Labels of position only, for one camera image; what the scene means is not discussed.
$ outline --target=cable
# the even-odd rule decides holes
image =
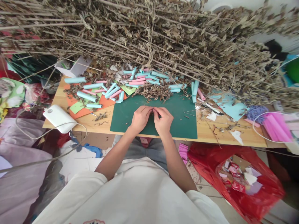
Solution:
[[[256,131],[256,129],[255,129],[255,127],[254,127],[255,121],[257,120],[257,118],[259,118],[259,117],[262,116],[263,114],[267,114],[267,113],[283,114],[283,115],[289,115],[289,116],[295,116],[295,117],[297,117],[296,115],[293,115],[293,114],[284,114],[284,113],[280,113],[280,112],[271,112],[271,111],[268,111],[268,112],[265,112],[265,113],[260,114],[259,116],[257,116],[257,117],[255,118],[255,120],[254,120],[253,123],[252,123],[252,128],[253,128],[253,130],[254,130],[259,136],[261,136],[262,138],[264,138],[264,139],[266,139],[266,140],[268,140],[268,141],[270,141],[270,142],[275,142],[275,143],[295,143],[295,142],[276,142],[276,141],[272,141],[272,140],[270,140],[270,139],[268,139],[268,138],[262,136],[260,133],[258,133],[258,132]]]
[[[40,137],[38,137],[38,138],[33,138],[33,137],[31,137],[30,135],[26,134],[26,133],[19,127],[19,125],[18,125],[18,123],[17,123],[17,120],[18,120],[19,116],[20,116],[23,112],[24,112],[24,111],[22,111],[19,115],[17,115],[17,117],[16,117],[16,126],[18,127],[18,129],[19,129],[23,134],[25,134],[26,136],[28,136],[29,138],[34,139],[34,140],[39,139],[39,138],[45,136],[47,133],[49,133],[49,132],[52,131],[53,129],[55,129],[55,128],[59,127],[59,126],[62,126],[62,125],[64,125],[64,124],[77,123],[77,122],[67,122],[67,123],[58,125],[58,126],[52,128],[51,130],[47,131],[46,133],[44,133],[44,134],[41,135]],[[78,143],[74,148],[72,148],[69,152],[67,152],[67,153],[65,153],[65,154],[62,154],[62,155],[60,155],[60,156],[57,156],[57,157],[55,157],[55,158],[52,158],[52,159],[47,159],[47,160],[41,160],[41,161],[37,161],[37,162],[26,163],[26,164],[19,165],[19,166],[14,166],[14,167],[11,167],[11,168],[8,168],[8,169],[3,169],[3,170],[0,170],[0,173],[4,173],[4,172],[8,172],[8,171],[14,171],[14,170],[17,170],[17,169],[20,169],[20,168],[23,168],[23,167],[32,166],[32,165],[36,165],[36,164],[40,164],[40,163],[44,163],[44,162],[51,162],[51,161],[57,160],[57,159],[59,159],[59,158],[61,158],[61,157],[66,156],[67,154],[71,153],[71,152],[74,151],[79,145],[81,145],[81,143],[86,139],[86,137],[87,137],[87,135],[88,135],[88,133],[87,133],[87,128],[86,128],[83,124],[79,124],[79,123],[77,123],[77,124],[78,124],[78,125],[81,125],[82,127],[85,128],[85,132],[86,132],[86,134],[85,134],[85,137],[83,138],[83,140],[82,140],[81,142],[79,142],[79,143]]]

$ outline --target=wire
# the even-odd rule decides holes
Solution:
[[[273,153],[277,153],[277,154],[281,154],[281,155],[285,155],[285,156],[290,156],[290,157],[299,157],[299,156],[294,156],[294,155],[290,155],[290,154],[286,154],[286,153],[282,153],[282,152],[276,152],[276,151],[268,150],[268,149],[265,149],[265,148],[263,148],[263,150],[257,149],[256,147],[252,147],[252,148],[254,150],[258,150],[258,151],[262,151],[262,152],[273,152]]]
[[[260,114],[259,116],[257,116],[257,117],[255,118],[255,120],[254,120],[253,123],[252,123],[252,128],[253,128],[253,130],[254,130],[259,136],[261,136],[262,138],[264,138],[264,139],[266,139],[266,140],[268,140],[268,141],[270,141],[270,142],[275,142],[275,143],[295,143],[295,142],[276,142],[276,141],[272,141],[272,140],[270,140],[270,139],[268,139],[268,138],[262,136],[260,133],[258,133],[258,132],[256,131],[256,129],[255,129],[255,127],[254,127],[255,121],[257,120],[257,118],[259,118],[259,117],[262,116],[263,114],[267,114],[267,113],[283,114],[283,115],[289,115],[289,116],[295,116],[295,117],[297,117],[296,115],[293,115],[293,114],[284,114],[284,113],[280,113],[280,112],[271,112],[271,111],[268,111],[268,112],[265,112],[265,113]]]
[[[67,122],[67,123],[64,123],[64,124],[61,124],[61,125],[58,125],[58,126],[52,128],[51,130],[47,131],[46,133],[44,133],[43,135],[41,135],[41,136],[38,137],[38,138],[33,138],[33,137],[31,137],[30,135],[26,134],[26,133],[19,127],[19,125],[18,125],[18,123],[17,123],[17,120],[18,120],[19,116],[20,116],[23,112],[24,112],[24,111],[22,111],[19,115],[17,115],[17,117],[16,117],[16,126],[18,127],[18,129],[19,129],[23,134],[25,134],[26,136],[28,136],[28,137],[31,138],[31,139],[34,139],[34,140],[35,140],[35,139],[39,139],[39,138],[45,136],[45,135],[46,135],[47,133],[49,133],[50,131],[52,131],[53,129],[55,129],[55,128],[57,128],[57,127],[60,127],[60,126],[62,126],[62,125],[64,125],[64,124],[70,124],[70,123],[76,123],[76,124],[81,125],[82,127],[84,127],[84,128],[85,128],[85,132],[86,132],[85,137],[84,137],[83,140],[82,140],[81,142],[79,142],[74,148],[72,148],[69,152],[67,152],[67,153],[65,153],[65,154],[62,154],[62,155],[57,156],[57,157],[52,158],[52,159],[47,159],[47,160],[41,160],[41,161],[37,161],[37,162],[26,163],[26,164],[19,165],[19,166],[14,166],[14,167],[11,167],[11,168],[8,168],[8,169],[3,169],[3,170],[0,170],[0,173],[4,173],[4,172],[8,172],[8,171],[14,171],[14,170],[18,170],[18,169],[23,168],[23,167],[32,166],[32,165],[36,165],[36,164],[40,164],[40,163],[44,163],[44,162],[51,162],[51,161],[57,160],[57,159],[59,159],[59,158],[62,158],[62,157],[64,157],[64,156],[66,156],[67,154],[71,153],[72,151],[74,151],[79,145],[81,145],[81,143],[86,139],[86,137],[87,137],[87,135],[88,135],[88,133],[87,133],[87,128],[86,128],[83,124],[79,124],[79,123],[77,123],[77,122]]]

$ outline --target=red plastic bag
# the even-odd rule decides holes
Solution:
[[[280,181],[250,147],[233,145],[221,147],[222,149],[220,149],[218,145],[196,142],[192,144],[188,152],[188,158],[197,172],[209,182],[248,223],[260,223],[260,220],[285,194]],[[233,155],[237,155],[250,162],[252,167],[262,174],[257,180],[263,184],[258,193],[247,195],[234,189],[230,189],[230,192],[227,191],[218,175],[218,171],[221,170],[225,161]]]

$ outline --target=bundle of dried branches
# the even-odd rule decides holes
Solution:
[[[217,14],[194,10],[192,3],[142,0],[3,0],[0,2],[2,54],[76,55],[107,64],[134,63],[197,79],[203,89],[230,91],[249,105],[281,100],[297,108],[299,90],[285,88],[280,65],[263,44],[246,44],[257,33],[299,33],[298,9],[278,15],[264,6]]]

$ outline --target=jeans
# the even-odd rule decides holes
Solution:
[[[122,135],[115,135],[113,146],[120,140]],[[163,169],[167,170],[166,154],[161,139],[154,138],[149,143],[148,148],[144,148],[141,144],[140,138],[135,137],[132,141],[127,154],[124,159],[140,159],[143,157],[149,157],[151,160],[159,164]]]

